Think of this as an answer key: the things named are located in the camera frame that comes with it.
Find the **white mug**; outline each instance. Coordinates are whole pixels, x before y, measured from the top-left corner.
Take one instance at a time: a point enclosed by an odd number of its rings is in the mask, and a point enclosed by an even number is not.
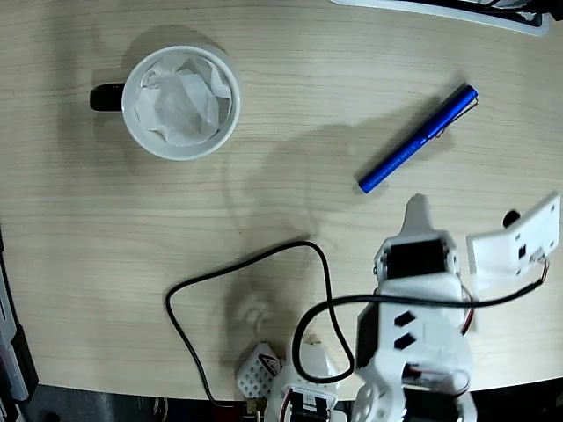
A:
[[[143,76],[149,68],[169,53],[201,55],[213,62],[223,72],[231,90],[231,107],[227,120],[205,142],[190,146],[167,143],[160,134],[144,129],[135,112],[135,103],[141,90]],[[142,59],[129,74],[124,84],[103,84],[90,93],[90,107],[98,112],[119,112],[133,139],[155,156],[168,160],[194,160],[212,153],[229,139],[240,116],[240,76],[229,56],[217,47],[209,45],[172,46],[162,48]]]

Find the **tissue paper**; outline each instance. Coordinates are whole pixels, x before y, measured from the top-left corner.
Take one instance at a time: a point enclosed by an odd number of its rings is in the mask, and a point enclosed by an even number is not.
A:
[[[230,86],[213,62],[170,53],[143,76],[135,111],[141,126],[178,146],[205,142],[227,120]]]

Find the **blue pen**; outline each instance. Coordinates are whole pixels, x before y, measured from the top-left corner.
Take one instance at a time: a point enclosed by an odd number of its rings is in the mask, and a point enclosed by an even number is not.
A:
[[[384,179],[393,173],[397,168],[414,155],[430,139],[439,134],[456,118],[461,117],[464,110],[475,99],[477,91],[470,85],[465,86],[459,93],[449,99],[440,110],[436,112],[416,133],[403,142],[397,149],[383,160],[366,177],[360,180],[360,188],[369,193],[374,187],[379,185]]]

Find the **wooden table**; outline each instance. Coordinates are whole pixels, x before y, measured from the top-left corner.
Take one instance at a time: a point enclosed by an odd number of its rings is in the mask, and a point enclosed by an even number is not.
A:
[[[469,282],[467,234],[563,190],[563,25],[534,38],[327,0],[8,0],[0,24],[0,222],[46,384],[204,397],[165,315],[173,284],[307,236],[328,255],[335,294],[370,292],[372,259],[417,192],[456,239]],[[216,153],[167,162],[138,147],[119,114],[89,109],[92,86],[124,80],[160,47],[202,41],[224,49],[244,83],[238,128]],[[355,176],[464,80],[479,106],[359,194]],[[552,261],[536,293],[479,312],[474,389],[563,375],[563,248]],[[324,295],[315,256],[290,251],[190,287],[174,307],[212,390],[229,399],[245,350],[257,340],[283,350]],[[360,308],[338,312],[351,344]],[[311,332],[344,369],[328,318]]]

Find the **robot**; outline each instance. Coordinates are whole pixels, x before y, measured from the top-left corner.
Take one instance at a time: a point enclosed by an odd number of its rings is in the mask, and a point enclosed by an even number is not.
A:
[[[516,266],[516,274],[520,274],[536,263],[545,263],[544,275],[537,282],[541,285],[548,268],[546,256],[559,242],[559,204],[560,196],[552,193],[521,220],[519,215],[514,217],[514,211],[508,213],[512,217],[504,230],[468,237],[472,272],[480,268],[483,273],[495,270],[502,276],[514,274]],[[522,247],[526,230],[530,235]],[[539,236],[542,230],[556,236],[557,242]],[[506,239],[516,239],[516,243],[506,247],[506,253],[498,251],[496,244]],[[493,260],[495,248],[499,256]],[[374,261],[377,295],[474,300],[460,280],[456,245],[448,231],[433,228],[424,195],[416,194],[408,201],[401,231],[383,242]],[[355,399],[352,422],[476,421],[469,393],[472,354],[464,337],[473,309],[466,308],[368,304],[357,322],[354,372],[364,384]],[[302,343],[300,350],[300,365],[308,374],[336,375],[322,345]],[[287,356],[273,380],[265,422],[346,422],[345,414],[334,409],[339,384],[307,381],[294,366],[291,345]]]

